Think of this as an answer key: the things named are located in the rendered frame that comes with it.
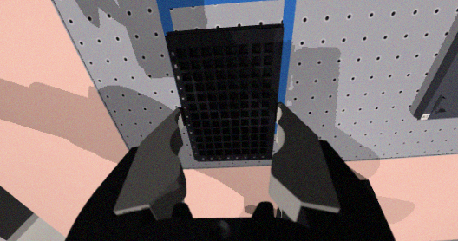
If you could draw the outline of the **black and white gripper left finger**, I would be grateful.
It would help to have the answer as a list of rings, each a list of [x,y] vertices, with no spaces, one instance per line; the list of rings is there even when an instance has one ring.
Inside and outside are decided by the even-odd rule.
[[[185,125],[178,107],[132,147],[88,199],[65,241],[119,241],[143,225],[171,218],[174,205],[186,197],[179,156]]]

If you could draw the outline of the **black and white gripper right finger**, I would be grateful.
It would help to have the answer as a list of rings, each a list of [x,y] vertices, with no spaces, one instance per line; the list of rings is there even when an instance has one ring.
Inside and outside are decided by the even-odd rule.
[[[276,142],[269,195],[281,218],[327,241],[396,241],[363,182],[327,140],[321,140],[284,103],[275,107]]]

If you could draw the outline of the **blue tape outline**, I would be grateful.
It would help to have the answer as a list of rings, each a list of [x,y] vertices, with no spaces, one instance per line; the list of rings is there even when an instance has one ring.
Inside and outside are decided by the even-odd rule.
[[[161,20],[164,36],[167,35],[166,32],[173,31],[173,23],[172,23],[172,18],[170,14],[170,9],[172,8],[182,8],[182,7],[192,7],[192,6],[202,6],[202,5],[212,5],[212,4],[222,4],[222,3],[257,2],[257,1],[269,1],[269,0],[156,0],[157,5],[158,5],[158,10],[160,13],[160,20]],[[278,102],[283,102],[284,104],[285,104],[285,93],[286,93],[290,55],[291,55],[291,40],[292,40],[295,9],[296,9],[296,0],[285,0],[284,16],[283,16],[283,24],[284,24],[285,30],[284,30],[282,63],[281,63],[281,73],[280,73],[280,82],[279,82],[279,91],[278,91]]]

